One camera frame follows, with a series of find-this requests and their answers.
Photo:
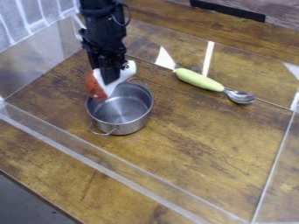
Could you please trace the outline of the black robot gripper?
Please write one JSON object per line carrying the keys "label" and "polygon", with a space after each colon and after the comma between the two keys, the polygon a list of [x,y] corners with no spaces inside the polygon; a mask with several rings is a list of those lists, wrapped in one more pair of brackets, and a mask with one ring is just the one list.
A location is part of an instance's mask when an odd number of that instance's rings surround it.
{"label": "black robot gripper", "polygon": [[98,68],[104,84],[120,78],[126,68],[126,48],[122,38],[126,36],[126,21],[122,12],[104,15],[82,14],[85,28],[78,30],[82,37],[82,49],[88,53],[92,68]]}

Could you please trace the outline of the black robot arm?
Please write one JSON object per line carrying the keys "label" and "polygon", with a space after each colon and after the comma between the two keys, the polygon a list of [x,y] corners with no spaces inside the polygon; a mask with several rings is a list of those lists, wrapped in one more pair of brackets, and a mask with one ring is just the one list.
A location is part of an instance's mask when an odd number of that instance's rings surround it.
{"label": "black robot arm", "polygon": [[126,64],[122,39],[130,20],[125,20],[124,9],[129,7],[122,0],[78,0],[78,12],[85,19],[85,27],[78,29],[81,47],[105,84],[120,78]]}

